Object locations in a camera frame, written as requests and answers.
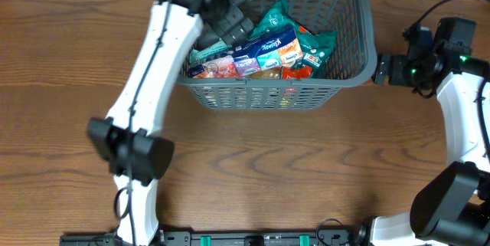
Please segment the teal wet wipes packet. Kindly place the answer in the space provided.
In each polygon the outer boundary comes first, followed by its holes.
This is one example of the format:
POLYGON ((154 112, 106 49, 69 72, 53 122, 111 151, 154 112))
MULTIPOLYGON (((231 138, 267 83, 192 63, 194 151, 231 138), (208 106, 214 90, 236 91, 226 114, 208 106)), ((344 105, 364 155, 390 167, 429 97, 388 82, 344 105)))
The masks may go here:
POLYGON ((189 56, 189 65, 194 67, 195 65, 202 64, 206 61, 213 60, 218 54, 230 49, 229 44, 219 40, 217 43, 212 44, 210 47, 205 48, 202 51, 196 49, 192 50, 189 56))

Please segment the green Nescafe coffee bag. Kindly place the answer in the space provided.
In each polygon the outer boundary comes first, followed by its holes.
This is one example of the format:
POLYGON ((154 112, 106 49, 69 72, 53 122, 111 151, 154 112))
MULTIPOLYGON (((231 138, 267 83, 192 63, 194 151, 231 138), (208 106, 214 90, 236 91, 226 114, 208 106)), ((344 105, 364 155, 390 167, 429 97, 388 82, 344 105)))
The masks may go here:
POLYGON ((253 30, 251 37, 255 38, 270 31, 278 31, 288 25, 294 28, 303 53, 303 58, 295 62, 292 68, 299 69, 309 66, 312 68, 310 77, 319 78, 321 70, 325 69, 327 61, 335 49, 337 33, 326 31, 313 34, 308 31, 289 16, 288 0, 277 1, 263 16, 253 30))

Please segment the orange spaghetti packet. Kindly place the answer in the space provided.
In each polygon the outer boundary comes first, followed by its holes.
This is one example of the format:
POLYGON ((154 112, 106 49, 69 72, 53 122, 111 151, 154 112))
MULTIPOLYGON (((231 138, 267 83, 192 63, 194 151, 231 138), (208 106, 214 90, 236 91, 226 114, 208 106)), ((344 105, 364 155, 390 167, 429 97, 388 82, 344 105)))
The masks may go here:
POLYGON ((295 87, 277 87, 278 80, 301 80, 302 78, 310 78, 311 75, 312 67, 310 66, 298 69, 274 67, 266 71, 252 74, 250 76, 251 79, 274 80, 274 87, 253 87, 251 89, 251 107, 258 108, 261 105, 263 105, 265 109, 273 109, 275 106, 277 106, 278 109, 290 107, 294 101, 297 89, 295 87))

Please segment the Kleenex tissue multipack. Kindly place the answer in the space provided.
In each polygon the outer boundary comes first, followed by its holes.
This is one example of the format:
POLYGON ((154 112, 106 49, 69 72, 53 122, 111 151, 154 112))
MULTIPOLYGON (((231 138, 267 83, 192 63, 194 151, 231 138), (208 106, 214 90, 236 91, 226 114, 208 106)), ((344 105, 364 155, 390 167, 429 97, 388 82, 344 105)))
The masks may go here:
POLYGON ((293 26, 269 31, 236 47, 196 57, 190 78, 247 77, 275 67, 290 67, 303 57, 293 26))

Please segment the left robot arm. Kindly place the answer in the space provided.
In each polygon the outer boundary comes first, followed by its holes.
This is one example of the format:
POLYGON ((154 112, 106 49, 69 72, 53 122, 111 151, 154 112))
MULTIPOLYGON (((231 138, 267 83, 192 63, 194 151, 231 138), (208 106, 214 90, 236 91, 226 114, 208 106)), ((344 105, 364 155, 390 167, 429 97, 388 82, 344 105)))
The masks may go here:
POLYGON ((186 57, 223 41, 239 44, 253 30, 240 6, 249 0, 154 0, 149 26, 121 94, 87 134, 109 164, 117 186, 116 245, 156 245, 157 186, 172 160, 173 142, 161 136, 169 97, 186 57))

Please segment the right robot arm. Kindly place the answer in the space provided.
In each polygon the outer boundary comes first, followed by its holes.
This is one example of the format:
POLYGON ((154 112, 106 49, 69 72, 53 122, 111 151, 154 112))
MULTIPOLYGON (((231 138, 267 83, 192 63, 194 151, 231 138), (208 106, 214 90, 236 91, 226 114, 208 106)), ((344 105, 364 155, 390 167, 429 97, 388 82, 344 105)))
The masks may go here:
POLYGON ((435 97, 444 119, 447 167, 408 212, 379 216, 359 231, 362 245, 489 243, 489 63, 472 56, 476 23, 442 18, 436 31, 416 25, 405 55, 381 54, 376 84, 435 97))

